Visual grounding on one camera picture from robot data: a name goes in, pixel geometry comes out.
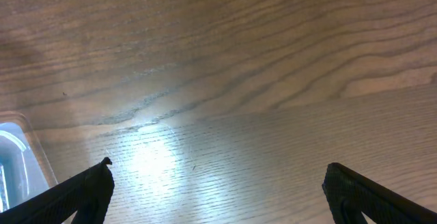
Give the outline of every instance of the wooden surface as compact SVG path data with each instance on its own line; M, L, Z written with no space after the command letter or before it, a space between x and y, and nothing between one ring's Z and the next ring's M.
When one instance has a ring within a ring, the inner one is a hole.
M1 0L0 111L107 223L330 223L332 160L434 208L435 1Z

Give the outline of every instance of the plastic container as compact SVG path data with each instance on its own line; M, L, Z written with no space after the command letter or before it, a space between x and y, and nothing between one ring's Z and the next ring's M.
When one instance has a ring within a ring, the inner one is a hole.
M0 212L56 185L53 171L29 122L0 113Z

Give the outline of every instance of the wooden table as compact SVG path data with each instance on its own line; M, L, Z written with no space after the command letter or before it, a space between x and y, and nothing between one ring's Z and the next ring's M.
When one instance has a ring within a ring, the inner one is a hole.
M1 0L0 111L107 223L332 223L339 161L437 210L437 0Z

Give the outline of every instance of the transparent tray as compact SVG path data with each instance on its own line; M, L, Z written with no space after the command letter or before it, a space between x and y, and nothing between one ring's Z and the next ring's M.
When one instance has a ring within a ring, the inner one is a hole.
M56 184L46 154L25 116L0 113L0 212Z

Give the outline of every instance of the wood grain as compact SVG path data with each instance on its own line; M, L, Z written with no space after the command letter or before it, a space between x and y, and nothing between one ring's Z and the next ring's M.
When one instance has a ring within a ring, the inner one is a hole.
M108 223L329 223L331 160L433 208L436 1L1 0L0 111Z

